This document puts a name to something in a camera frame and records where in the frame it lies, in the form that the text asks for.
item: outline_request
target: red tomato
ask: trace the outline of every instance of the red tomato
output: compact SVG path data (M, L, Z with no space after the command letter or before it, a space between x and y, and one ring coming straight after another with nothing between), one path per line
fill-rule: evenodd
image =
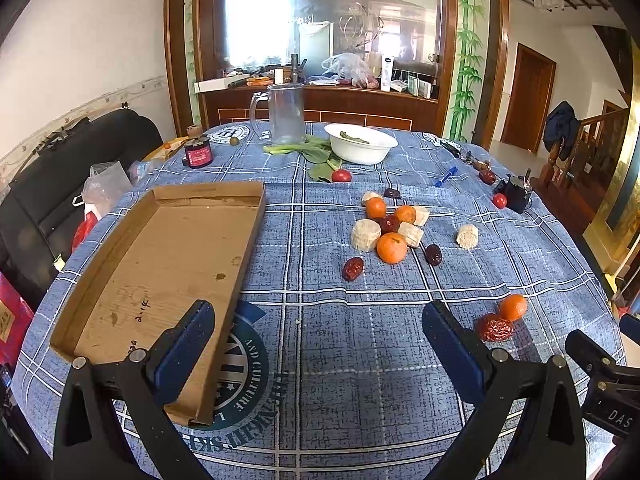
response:
M351 182L351 173L347 170L335 170L331 174L332 182Z
M496 193L491 202L493 202L498 209L504 209L505 207L507 207L507 197L505 197L502 193Z

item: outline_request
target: staircase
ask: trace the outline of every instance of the staircase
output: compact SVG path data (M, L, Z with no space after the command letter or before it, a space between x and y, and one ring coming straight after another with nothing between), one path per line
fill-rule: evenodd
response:
M584 119L566 164L558 166L562 141L556 142L533 189L575 241L593 221L620 158L628 108Z

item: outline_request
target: mug handle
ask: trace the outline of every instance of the mug handle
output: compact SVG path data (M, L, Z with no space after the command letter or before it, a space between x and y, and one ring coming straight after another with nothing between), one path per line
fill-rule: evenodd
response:
M269 99L268 92L256 92L251 98L251 105L249 106L249 121L251 123L251 129L258 135L262 136L262 132L258 131L258 123L255 121L255 107L260 101L267 101Z

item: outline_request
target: table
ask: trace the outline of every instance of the table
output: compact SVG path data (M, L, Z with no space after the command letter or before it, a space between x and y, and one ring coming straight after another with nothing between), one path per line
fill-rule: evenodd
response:
M624 362L601 286L536 195L523 215L497 210L478 172L427 134L384 131L398 147L374 167L346 164L350 184L313 182L302 156L267 155L266 141L250 134L239 146L214 144L215 160L201 170L184 168L179 152L125 195L60 272L22 347L14 393L45 449L52 451L69 368L48 346L61 305L114 225L146 190L166 184L266 183L262 230L241 292L249 303L236 311L214 423L207 431L180 428L214 478L424 478L472 411L422 333L420 314L431 300L445 301L471 328L501 298L520 293L529 298L529 311L513 339L500 344L514 357L546 362L563 353L566 335L580 328ZM323 134L323 124L308 123L307 132ZM488 158L482 148L468 148ZM453 165L458 175L433 187ZM340 271L356 255L349 238L364 217L361 196L387 187L399 189L409 204L429 207L423 243L440 245L444 262L429 266L422 249L410 250L396 266L364 254L365 272L347 283ZM458 227L467 223L480 231L471 251L455 243ZM584 400L587 377L569 362ZM116 409L134 455L157 474L126 407L118 402ZM521 410L521 403L512 407L487 472L499 465ZM585 428L591 469L609 449L610 435Z

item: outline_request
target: cardboard tray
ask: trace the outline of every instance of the cardboard tray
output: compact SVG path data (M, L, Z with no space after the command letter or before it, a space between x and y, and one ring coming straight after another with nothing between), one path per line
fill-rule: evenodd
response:
M210 425L217 375L242 279L264 213L264 184L156 187L95 253L69 296L50 346L64 359L119 362L148 349L194 300L216 312L214 334L165 411L183 425Z

